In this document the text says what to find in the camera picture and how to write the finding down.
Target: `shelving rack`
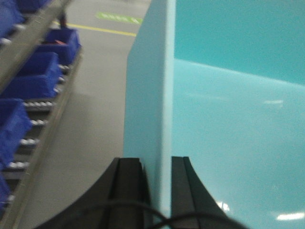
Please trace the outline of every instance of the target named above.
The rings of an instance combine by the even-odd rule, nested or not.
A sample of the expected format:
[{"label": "shelving rack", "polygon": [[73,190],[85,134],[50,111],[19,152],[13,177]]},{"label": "shelving rack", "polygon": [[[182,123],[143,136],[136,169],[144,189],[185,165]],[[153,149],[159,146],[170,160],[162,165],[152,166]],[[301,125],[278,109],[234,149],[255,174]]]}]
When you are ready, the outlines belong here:
[{"label": "shelving rack", "polygon": [[[65,8],[70,2],[71,0],[52,0],[27,19],[24,28],[19,29],[12,35],[10,44],[0,47],[0,92],[4,90],[33,53],[36,45],[40,44],[55,19],[59,19],[61,28],[66,27]],[[23,140],[25,145],[33,143],[32,146],[28,146],[30,149],[27,149],[29,151],[29,166],[22,172],[21,179],[18,180],[16,189],[12,193],[14,200],[3,214],[0,229],[18,228],[43,156],[48,151],[52,136],[72,91],[73,81],[81,62],[81,53],[80,48],[74,62],[69,65],[69,70],[64,76],[64,82],[58,85],[60,92],[55,98],[29,100],[24,103],[31,119],[44,121],[38,131],[34,131],[36,137],[32,139],[34,141]],[[18,151],[25,148],[27,147],[22,146],[21,143]]]}]

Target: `gray floor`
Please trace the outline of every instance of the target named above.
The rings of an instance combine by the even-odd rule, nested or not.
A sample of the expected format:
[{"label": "gray floor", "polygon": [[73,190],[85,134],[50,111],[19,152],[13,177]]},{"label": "gray floor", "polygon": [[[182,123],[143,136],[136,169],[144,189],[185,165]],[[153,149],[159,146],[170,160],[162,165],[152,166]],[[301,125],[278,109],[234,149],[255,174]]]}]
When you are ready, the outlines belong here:
[{"label": "gray floor", "polygon": [[[136,33],[139,25],[106,21],[96,12],[143,18],[149,0],[74,0],[73,24]],[[19,228],[48,220],[84,193],[112,159],[122,156],[126,61],[134,37],[79,30],[84,57]]]}]

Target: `storage bin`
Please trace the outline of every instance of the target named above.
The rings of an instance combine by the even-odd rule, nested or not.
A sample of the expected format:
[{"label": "storage bin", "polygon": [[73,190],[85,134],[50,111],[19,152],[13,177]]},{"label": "storage bin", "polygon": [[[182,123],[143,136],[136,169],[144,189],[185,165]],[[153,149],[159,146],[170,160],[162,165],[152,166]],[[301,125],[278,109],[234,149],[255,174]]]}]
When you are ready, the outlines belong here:
[{"label": "storage bin", "polygon": [[60,64],[69,65],[73,62],[79,47],[77,30],[54,29],[49,32],[44,44],[40,45],[37,51],[55,52],[58,54]]},{"label": "storage bin", "polygon": [[23,22],[15,0],[0,0],[0,38],[5,37],[16,23]]},{"label": "storage bin", "polygon": [[3,91],[0,98],[46,98],[56,95],[54,87],[61,75],[54,52],[33,54]]},{"label": "storage bin", "polygon": [[0,99],[0,168],[13,161],[20,140],[31,129],[21,99]]},{"label": "storage bin", "polygon": [[0,174],[0,211],[10,194],[10,189],[3,176]]},{"label": "storage bin", "polygon": [[17,0],[21,12],[35,12],[50,0]]}]

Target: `black cable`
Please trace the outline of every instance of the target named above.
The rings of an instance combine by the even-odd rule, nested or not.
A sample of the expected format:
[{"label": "black cable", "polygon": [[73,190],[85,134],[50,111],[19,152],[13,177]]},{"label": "black cable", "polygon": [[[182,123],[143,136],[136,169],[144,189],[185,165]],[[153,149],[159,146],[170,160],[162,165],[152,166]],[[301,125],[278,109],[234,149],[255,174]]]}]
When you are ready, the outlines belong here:
[{"label": "black cable", "polygon": [[147,229],[159,229],[161,227],[171,225],[180,220],[190,219],[190,218],[197,218],[197,219],[201,218],[201,219],[211,220],[212,222],[216,222],[216,223],[218,222],[218,223],[222,224],[223,226],[224,225],[230,226],[230,227],[232,227],[232,229],[247,229],[245,226],[243,226],[242,224],[240,224],[232,219],[220,217],[220,216],[213,215],[210,213],[201,213],[201,212],[192,212],[192,213],[186,213],[186,214],[174,216],[169,219],[165,219],[160,223],[152,225],[152,226],[148,227]]},{"label": "black cable", "polygon": [[92,205],[91,207],[81,209],[80,211],[72,214],[69,219],[65,220],[64,222],[59,224],[58,228],[64,229],[66,226],[71,224],[74,220],[77,220],[80,217],[86,216],[89,213],[97,210],[102,210],[105,208],[118,208],[118,207],[134,207],[134,208],[141,208],[155,216],[157,216],[162,221],[166,221],[167,218],[162,215],[159,211],[153,209],[152,207],[143,204],[141,202],[132,201],[132,200],[112,200],[101,204]]}]

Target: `light blue partition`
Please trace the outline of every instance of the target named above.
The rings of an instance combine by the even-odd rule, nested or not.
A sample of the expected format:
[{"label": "light blue partition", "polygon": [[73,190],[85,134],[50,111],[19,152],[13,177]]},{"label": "light blue partition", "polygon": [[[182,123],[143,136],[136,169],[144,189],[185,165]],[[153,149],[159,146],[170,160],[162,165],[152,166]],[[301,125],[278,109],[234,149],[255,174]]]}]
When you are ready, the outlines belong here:
[{"label": "light blue partition", "polygon": [[305,229],[305,1],[165,2],[127,72],[124,155],[144,161],[155,207],[170,207],[171,156],[189,156],[228,216]]},{"label": "light blue partition", "polygon": [[139,157],[152,204],[170,215],[174,0],[153,0],[128,56],[124,156]]}]

